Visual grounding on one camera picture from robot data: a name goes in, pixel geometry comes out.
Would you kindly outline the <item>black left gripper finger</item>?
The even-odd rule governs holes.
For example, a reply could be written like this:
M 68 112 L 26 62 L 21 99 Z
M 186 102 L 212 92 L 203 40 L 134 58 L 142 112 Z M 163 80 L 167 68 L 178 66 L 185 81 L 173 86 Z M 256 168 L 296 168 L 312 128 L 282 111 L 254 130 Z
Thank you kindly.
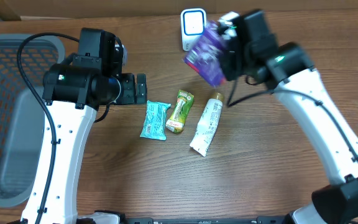
M 136 87 L 136 103 L 138 105 L 146 104 L 147 102 L 147 86 L 146 85 L 137 85 Z
M 144 74 L 144 73 L 138 73 L 138 74 L 136 75 L 136 79 L 137 79 L 137 84 L 138 84 L 138 85 L 146 86 L 146 83 L 147 83 L 146 74 Z

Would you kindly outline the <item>purple Carefree packet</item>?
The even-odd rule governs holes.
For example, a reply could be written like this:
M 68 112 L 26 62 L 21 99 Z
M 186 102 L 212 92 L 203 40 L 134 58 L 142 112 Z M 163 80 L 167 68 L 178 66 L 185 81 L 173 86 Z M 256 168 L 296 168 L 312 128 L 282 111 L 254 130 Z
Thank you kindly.
M 223 55 L 226 48 L 223 38 L 217 31 L 217 23 L 208 21 L 204 32 L 183 59 L 190 68 L 213 87 L 222 85 L 226 81 L 219 63 L 219 57 Z

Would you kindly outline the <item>teal tissue packet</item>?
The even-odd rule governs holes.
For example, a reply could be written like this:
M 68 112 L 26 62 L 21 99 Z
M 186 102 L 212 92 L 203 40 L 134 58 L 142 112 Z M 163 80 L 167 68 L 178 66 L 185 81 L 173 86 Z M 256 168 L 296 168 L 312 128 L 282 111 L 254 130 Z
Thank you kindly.
M 166 140 L 165 122 L 167 110 L 170 107 L 170 103 L 147 101 L 145 121 L 140 134 L 141 138 Z

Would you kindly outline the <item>green juice carton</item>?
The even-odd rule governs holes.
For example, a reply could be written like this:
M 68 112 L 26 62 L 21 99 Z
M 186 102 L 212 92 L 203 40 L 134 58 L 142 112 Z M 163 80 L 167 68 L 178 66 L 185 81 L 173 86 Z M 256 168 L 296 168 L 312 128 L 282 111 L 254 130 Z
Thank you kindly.
M 165 123 L 165 127 L 173 133 L 181 133 L 184 130 L 184 125 L 194 102 L 194 95 L 191 93 L 179 90 L 177 94 L 177 103 L 173 113 Z

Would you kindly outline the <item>white tube gold cap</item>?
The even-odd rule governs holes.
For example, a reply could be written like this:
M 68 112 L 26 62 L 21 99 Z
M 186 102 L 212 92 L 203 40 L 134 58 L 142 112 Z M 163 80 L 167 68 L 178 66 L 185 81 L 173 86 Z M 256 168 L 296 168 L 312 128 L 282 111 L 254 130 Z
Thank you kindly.
M 223 109 L 223 99 L 224 96 L 221 93 L 215 92 L 212 94 L 198 121 L 195 135 L 190 142 L 190 147 L 203 157 L 206 156 L 218 128 Z

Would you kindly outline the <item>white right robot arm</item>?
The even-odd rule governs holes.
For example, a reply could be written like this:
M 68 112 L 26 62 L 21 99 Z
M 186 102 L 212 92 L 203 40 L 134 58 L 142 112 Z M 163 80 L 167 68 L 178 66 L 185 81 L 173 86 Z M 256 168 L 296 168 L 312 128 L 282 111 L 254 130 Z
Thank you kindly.
M 352 223 L 358 217 L 358 137 L 326 91 L 308 54 L 296 43 L 279 45 L 260 9 L 230 12 L 218 21 L 226 40 L 219 65 L 229 81 L 264 84 L 298 121 L 329 180 L 311 202 L 284 223 Z

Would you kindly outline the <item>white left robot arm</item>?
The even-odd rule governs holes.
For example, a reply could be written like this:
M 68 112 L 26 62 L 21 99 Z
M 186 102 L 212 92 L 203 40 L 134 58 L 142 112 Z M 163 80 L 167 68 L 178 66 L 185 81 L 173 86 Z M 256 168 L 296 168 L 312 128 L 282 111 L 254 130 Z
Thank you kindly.
M 116 35 L 84 28 L 78 50 L 50 67 L 35 99 L 45 114 L 34 184 L 21 223 L 125 223 L 122 213 L 79 216 L 77 188 L 90 129 L 101 106 L 147 102 L 144 74 L 123 73 L 126 50 Z

